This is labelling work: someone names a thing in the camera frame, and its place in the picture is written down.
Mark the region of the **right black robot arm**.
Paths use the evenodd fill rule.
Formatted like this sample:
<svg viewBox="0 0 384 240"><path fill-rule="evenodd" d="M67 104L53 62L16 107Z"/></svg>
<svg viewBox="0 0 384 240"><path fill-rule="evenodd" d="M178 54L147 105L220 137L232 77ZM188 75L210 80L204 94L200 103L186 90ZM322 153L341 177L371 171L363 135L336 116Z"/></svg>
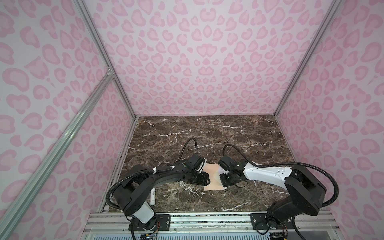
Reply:
<svg viewBox="0 0 384 240"><path fill-rule="evenodd" d="M220 174L223 187L250 180L288 191L287 197L273 202L265 216L255 221L257 230L276 229L300 214L317 216L327 193L327 188L303 166L266 167L256 163L238 163L229 156L223 156L218 164L224 170Z"/></svg>

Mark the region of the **green floral letter paper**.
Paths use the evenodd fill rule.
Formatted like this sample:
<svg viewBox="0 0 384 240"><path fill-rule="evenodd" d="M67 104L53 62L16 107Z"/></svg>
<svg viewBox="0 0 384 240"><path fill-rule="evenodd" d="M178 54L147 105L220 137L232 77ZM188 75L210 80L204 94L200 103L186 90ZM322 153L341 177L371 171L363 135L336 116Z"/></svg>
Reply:
<svg viewBox="0 0 384 240"><path fill-rule="evenodd" d="M217 173L218 175L220 176L221 174L226 174L228 171L225 171L222 167L219 166L218 170L217 170Z"/></svg>

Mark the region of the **pink envelope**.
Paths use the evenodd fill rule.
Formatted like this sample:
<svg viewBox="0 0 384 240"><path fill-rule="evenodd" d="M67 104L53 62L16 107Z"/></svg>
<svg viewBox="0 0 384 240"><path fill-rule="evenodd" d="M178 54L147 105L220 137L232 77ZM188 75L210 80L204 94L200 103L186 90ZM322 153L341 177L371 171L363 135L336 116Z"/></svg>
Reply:
<svg viewBox="0 0 384 240"><path fill-rule="evenodd" d="M211 183L208 186L204 186L205 191L221 191L226 190L227 187L223 187L220 176L217 173L219 168L218 164L206 164L203 171L209 174Z"/></svg>

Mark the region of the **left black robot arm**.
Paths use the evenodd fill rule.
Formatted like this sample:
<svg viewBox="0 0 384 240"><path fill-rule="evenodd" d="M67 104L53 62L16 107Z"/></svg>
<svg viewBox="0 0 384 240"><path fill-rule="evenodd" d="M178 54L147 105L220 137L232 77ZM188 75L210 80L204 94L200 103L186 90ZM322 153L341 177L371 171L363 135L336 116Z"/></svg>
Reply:
<svg viewBox="0 0 384 240"><path fill-rule="evenodd" d="M106 203L125 216L138 220L145 229L151 230L157 225L157 214L147 203L152 189L171 182L185 182L207 186L211 183L209 174L176 162L165 167L147 168L134 166L129 174L115 183L107 191Z"/></svg>

